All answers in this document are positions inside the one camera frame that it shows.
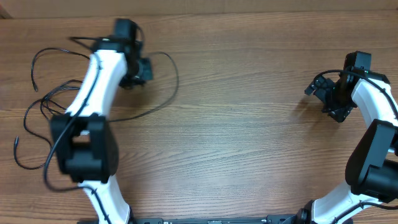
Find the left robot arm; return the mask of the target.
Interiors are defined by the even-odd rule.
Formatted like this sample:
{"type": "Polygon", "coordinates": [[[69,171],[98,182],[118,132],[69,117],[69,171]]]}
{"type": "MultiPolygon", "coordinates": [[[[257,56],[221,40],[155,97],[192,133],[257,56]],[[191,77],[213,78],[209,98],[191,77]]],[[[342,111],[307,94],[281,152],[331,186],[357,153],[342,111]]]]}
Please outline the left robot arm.
{"type": "Polygon", "coordinates": [[[50,120],[54,145],[44,167],[57,157],[61,173],[86,192],[97,223],[135,223],[116,178],[119,149],[109,112],[119,87],[131,89],[153,78],[150,59],[141,56],[144,43],[136,37],[139,31],[135,22],[116,19],[111,35],[95,38],[75,99],[64,114],[50,120]]]}

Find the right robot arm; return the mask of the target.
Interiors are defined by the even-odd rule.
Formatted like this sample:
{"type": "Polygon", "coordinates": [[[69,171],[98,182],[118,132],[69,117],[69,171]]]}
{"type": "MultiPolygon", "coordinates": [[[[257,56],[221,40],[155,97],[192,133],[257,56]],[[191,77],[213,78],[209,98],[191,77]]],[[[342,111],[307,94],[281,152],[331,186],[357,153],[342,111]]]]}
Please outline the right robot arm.
{"type": "Polygon", "coordinates": [[[397,199],[397,162],[387,159],[397,154],[397,103],[390,81],[371,71],[372,56],[355,51],[346,55],[339,79],[316,75],[305,89],[322,103],[322,112],[341,123],[358,108],[366,132],[349,157],[345,181],[326,196],[309,201],[293,217],[292,223],[352,223],[352,217],[369,207],[397,210],[389,202],[397,199]]]}

